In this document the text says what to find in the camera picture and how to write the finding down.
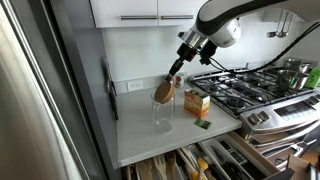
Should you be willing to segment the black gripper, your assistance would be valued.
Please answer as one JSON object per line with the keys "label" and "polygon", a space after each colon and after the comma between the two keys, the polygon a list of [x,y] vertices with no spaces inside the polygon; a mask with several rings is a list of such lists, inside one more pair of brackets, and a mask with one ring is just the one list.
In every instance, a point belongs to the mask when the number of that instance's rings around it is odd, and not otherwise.
{"label": "black gripper", "polygon": [[168,76],[173,77],[181,69],[185,61],[191,62],[197,54],[200,55],[201,64],[209,65],[210,58],[215,54],[216,49],[217,46],[212,42],[208,42],[201,50],[191,48],[187,44],[183,43],[177,51],[179,58],[170,68]]}

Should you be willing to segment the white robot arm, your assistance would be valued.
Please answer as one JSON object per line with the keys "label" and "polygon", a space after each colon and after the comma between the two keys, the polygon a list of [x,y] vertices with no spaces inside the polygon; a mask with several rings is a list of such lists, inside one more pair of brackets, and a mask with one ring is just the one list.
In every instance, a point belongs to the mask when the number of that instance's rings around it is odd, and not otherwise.
{"label": "white robot arm", "polygon": [[191,61],[199,54],[209,61],[217,48],[227,48],[235,44],[241,36],[241,23],[248,18],[284,10],[301,20],[313,22],[307,30],[290,43],[272,62],[279,60],[299,41],[319,26],[320,0],[207,0],[199,9],[196,20],[187,32],[179,34],[183,43],[179,47],[178,59],[168,72],[173,77],[185,61]]}

